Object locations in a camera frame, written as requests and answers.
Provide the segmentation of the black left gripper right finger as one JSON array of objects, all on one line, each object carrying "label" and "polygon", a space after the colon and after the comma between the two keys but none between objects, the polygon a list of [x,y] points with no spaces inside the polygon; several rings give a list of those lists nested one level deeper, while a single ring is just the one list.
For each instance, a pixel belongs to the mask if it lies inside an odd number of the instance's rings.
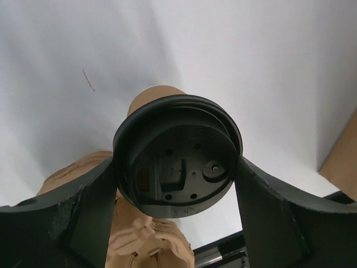
[{"label": "black left gripper right finger", "polygon": [[304,192],[244,157],[235,188],[251,267],[356,267],[356,206]]}]

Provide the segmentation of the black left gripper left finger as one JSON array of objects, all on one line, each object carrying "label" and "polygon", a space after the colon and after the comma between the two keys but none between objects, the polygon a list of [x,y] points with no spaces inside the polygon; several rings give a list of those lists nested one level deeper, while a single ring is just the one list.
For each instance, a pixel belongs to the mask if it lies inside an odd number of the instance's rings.
[{"label": "black left gripper left finger", "polygon": [[52,191],[1,207],[1,267],[104,267],[116,190],[109,157]]}]

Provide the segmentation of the brown paper bag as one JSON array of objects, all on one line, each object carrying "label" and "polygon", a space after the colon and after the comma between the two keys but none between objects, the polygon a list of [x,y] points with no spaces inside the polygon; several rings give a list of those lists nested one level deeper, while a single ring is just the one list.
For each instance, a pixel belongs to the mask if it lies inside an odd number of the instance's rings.
[{"label": "brown paper bag", "polygon": [[354,113],[320,169],[320,175],[353,200],[356,200],[356,139]]}]

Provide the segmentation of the black coffee cup lid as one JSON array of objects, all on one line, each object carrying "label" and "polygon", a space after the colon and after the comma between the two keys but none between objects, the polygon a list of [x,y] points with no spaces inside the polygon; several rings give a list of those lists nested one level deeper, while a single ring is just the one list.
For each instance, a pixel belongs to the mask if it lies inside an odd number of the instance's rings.
[{"label": "black coffee cup lid", "polygon": [[234,120],[215,102],[172,95],[129,115],[113,139],[122,196],[157,218],[203,212],[230,189],[243,152]]}]

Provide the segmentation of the brown paper coffee cup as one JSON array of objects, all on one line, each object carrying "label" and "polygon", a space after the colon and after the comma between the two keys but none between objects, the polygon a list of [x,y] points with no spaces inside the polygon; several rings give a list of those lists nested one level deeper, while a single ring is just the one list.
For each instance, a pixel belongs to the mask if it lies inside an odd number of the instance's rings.
[{"label": "brown paper coffee cup", "polygon": [[130,116],[134,111],[141,108],[142,106],[160,99],[163,97],[168,97],[172,95],[182,95],[185,94],[184,91],[169,85],[155,85],[141,91],[131,102],[127,117]]}]

